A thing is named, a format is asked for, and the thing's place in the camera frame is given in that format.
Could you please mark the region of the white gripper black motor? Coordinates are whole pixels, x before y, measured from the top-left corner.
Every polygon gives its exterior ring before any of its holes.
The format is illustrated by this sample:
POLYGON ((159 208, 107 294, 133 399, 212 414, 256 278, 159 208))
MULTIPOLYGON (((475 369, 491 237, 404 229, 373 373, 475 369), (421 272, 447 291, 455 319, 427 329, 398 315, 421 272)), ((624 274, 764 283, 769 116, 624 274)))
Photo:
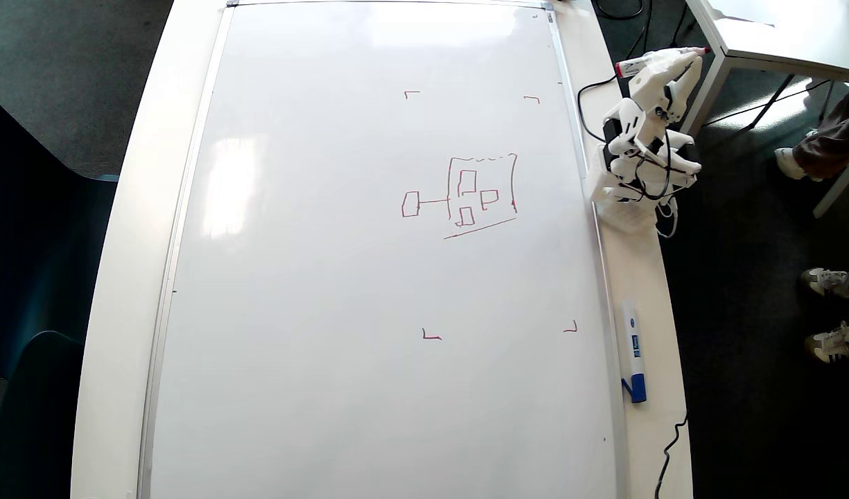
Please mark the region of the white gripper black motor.
POLYGON ((703 60, 697 51, 652 51, 643 60, 643 68, 628 83, 630 98, 645 123, 677 123, 702 76, 703 60))

